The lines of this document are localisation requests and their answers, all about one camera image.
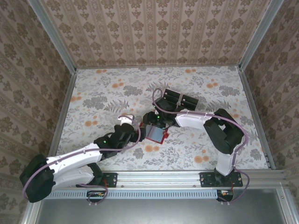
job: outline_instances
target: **floor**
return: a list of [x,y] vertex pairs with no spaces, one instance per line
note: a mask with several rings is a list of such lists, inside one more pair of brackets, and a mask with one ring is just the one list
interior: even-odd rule
[[[153,110],[151,95],[157,87],[199,99],[199,111],[227,110],[250,138],[236,167],[267,168],[236,66],[78,70],[57,154],[114,131],[121,114],[133,114],[141,122]],[[171,127],[169,134],[162,145],[145,140],[99,165],[106,171],[214,169],[217,151],[204,131]]]
[[36,223],[285,224],[286,221],[275,189],[250,189],[240,201],[228,206],[215,199],[107,199],[97,206],[89,206],[82,199],[43,200]]

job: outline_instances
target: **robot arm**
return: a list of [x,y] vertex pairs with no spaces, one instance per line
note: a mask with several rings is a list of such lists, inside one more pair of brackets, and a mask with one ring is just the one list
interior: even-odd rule
[[[235,121],[224,109],[219,109],[215,115]],[[218,150],[216,170],[227,176],[233,170],[234,150],[242,141],[243,132],[227,121],[193,114],[179,114],[175,117],[180,127],[193,127],[206,130],[215,148]]]
[[[164,97],[156,100],[156,104],[165,111],[170,112],[181,112],[185,108],[188,110],[195,109],[197,100],[183,95],[180,106],[178,106],[179,98],[180,94],[166,90]],[[214,114],[234,121],[224,109],[219,109]],[[132,121],[127,118],[120,118],[120,120],[121,124],[114,126],[114,133],[108,133],[97,138],[93,143],[81,149],[60,156],[44,158],[42,155],[38,155],[34,157],[20,176],[23,186],[41,167],[62,158],[64,160],[48,166],[32,179],[26,189],[29,201],[32,203],[40,201],[53,190],[76,184],[99,185],[103,173],[96,163],[116,155],[129,142],[137,142],[138,140],[138,133],[131,126]],[[243,132],[235,125],[217,118],[188,113],[169,114],[157,109],[156,112],[149,112],[144,115],[143,126],[140,127],[141,138],[139,141],[146,137],[146,125],[153,125],[159,128],[176,126],[205,129],[214,146],[219,151],[215,178],[220,180],[232,173],[233,152],[236,146],[241,143],[243,137]],[[101,148],[120,150],[100,151]]]
[[[157,105],[164,111],[176,113],[165,113],[155,107],[155,112],[149,112],[144,115],[143,123],[159,128],[176,126],[206,130],[212,143],[218,150],[218,162],[215,175],[228,176],[233,170],[234,151],[241,143],[244,133],[226,120],[198,114],[180,113],[195,110],[197,104],[196,99],[186,95],[180,95],[180,93],[166,89],[163,96],[156,99],[153,105],[154,107]],[[219,109],[213,114],[235,122],[224,109]]]
[[[39,168],[57,160],[60,162],[48,166],[32,179],[26,189],[29,201],[32,203],[40,201],[56,189],[76,184],[99,185],[103,173],[97,162],[118,153],[118,151],[100,151],[100,149],[121,151],[129,142],[136,142],[138,139],[138,133],[131,126],[132,121],[126,118],[120,120],[121,124],[114,126],[114,133],[108,133],[81,149],[48,158],[44,158],[41,154],[34,157],[20,175],[23,186]],[[145,138],[145,128],[140,130],[139,141],[142,141]]]

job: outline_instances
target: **gray metal panel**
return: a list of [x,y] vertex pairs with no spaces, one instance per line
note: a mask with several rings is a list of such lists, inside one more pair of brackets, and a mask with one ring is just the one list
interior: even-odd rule
[[254,52],[256,51],[258,45],[262,41],[265,33],[267,32],[270,24],[272,23],[283,2],[284,0],[272,0],[270,2],[260,24],[256,29],[256,32],[251,38],[251,41],[248,47],[246,48],[245,53],[239,63],[241,70],[245,70],[246,66],[250,62]]
[[249,190],[231,205],[215,199],[44,200],[37,224],[285,224],[276,190]]

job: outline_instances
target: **floral wallpaper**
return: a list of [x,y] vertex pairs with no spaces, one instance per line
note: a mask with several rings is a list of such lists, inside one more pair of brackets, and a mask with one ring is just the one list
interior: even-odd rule
[[47,155],[70,74],[25,0],[0,1],[0,223],[16,224],[27,201],[19,175]]
[[[121,114],[140,123],[154,110],[157,87],[199,99],[197,110],[227,110],[244,126],[250,141],[237,156],[238,168],[267,168],[236,66],[77,70],[77,80],[65,120],[58,154],[81,148],[114,131]],[[103,170],[214,169],[217,150],[203,130],[169,128],[163,144],[150,140],[99,163]]]
[[238,64],[270,0],[41,0],[77,67]]
[[299,1],[285,0],[247,66],[277,168],[299,208]]

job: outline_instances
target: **metal corner post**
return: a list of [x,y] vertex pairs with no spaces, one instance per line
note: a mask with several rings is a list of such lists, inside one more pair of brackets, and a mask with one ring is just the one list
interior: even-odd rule
[[49,38],[53,42],[56,50],[59,52],[66,67],[68,68],[68,70],[72,75],[75,74],[76,71],[75,63],[73,62],[66,46],[62,42],[62,39],[60,38],[58,32],[55,30],[40,0],[28,0],[28,2],[31,5],[35,14],[37,15],[37,18],[41,22],[43,28],[46,30],[47,34],[49,35]]
[[266,34],[269,26],[271,25],[274,17],[276,16],[278,10],[280,9],[284,0],[272,0],[263,15],[261,22],[259,23],[256,32],[254,33],[245,53],[239,63],[241,70],[245,70],[246,66],[249,64],[253,54],[255,53],[258,45],[262,41],[264,35]]
[[71,95],[72,95],[74,87],[75,87],[76,78],[77,78],[76,74],[71,76],[70,83],[69,83],[69,86],[67,88],[66,95],[64,98],[64,104],[62,105],[62,108],[60,111],[58,123],[57,123],[56,129],[55,129],[55,132],[54,132],[54,136],[53,136],[53,140],[52,140],[52,143],[50,146],[48,156],[56,155],[56,152],[57,152],[57,149],[59,146],[59,142],[60,142],[60,138],[61,138],[61,134],[62,134],[62,130],[64,128],[65,118],[67,115],[67,111],[69,109]]
[[275,163],[274,163],[274,160],[273,160],[273,157],[272,157],[272,154],[271,154],[271,151],[270,151],[267,139],[266,139],[266,135],[263,131],[263,126],[262,126],[261,120],[260,120],[260,118],[258,116],[258,113],[257,113],[256,105],[254,103],[254,99],[253,99],[253,96],[251,94],[251,90],[250,90],[245,72],[241,71],[239,68],[238,68],[238,70],[239,70],[239,75],[240,75],[241,82],[242,82],[243,87],[244,87],[244,92],[245,92],[245,95],[246,95],[246,98],[247,98],[247,101],[248,101],[248,104],[249,104],[249,108],[251,110],[252,118],[253,118],[253,121],[256,125],[256,132],[257,132],[258,137],[261,141],[262,148],[268,156],[269,164],[270,164],[271,168],[276,169],[276,166],[275,166]]

